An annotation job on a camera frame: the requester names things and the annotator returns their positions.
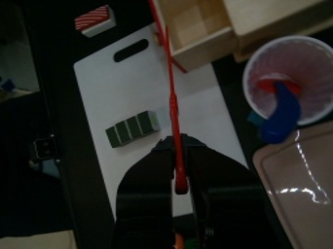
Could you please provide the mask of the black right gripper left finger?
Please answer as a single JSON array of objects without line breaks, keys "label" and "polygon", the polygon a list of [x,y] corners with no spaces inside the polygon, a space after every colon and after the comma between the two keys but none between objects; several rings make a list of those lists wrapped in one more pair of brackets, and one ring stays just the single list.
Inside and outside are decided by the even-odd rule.
[{"label": "black right gripper left finger", "polygon": [[172,169],[172,140],[167,137],[119,182],[112,249],[172,249]]}]

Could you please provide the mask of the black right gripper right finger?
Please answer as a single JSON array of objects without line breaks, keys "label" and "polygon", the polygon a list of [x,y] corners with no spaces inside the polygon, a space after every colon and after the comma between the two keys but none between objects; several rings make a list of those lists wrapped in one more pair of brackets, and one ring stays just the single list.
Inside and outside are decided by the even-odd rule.
[{"label": "black right gripper right finger", "polygon": [[182,136],[200,249],[291,249],[262,182],[236,160]]}]

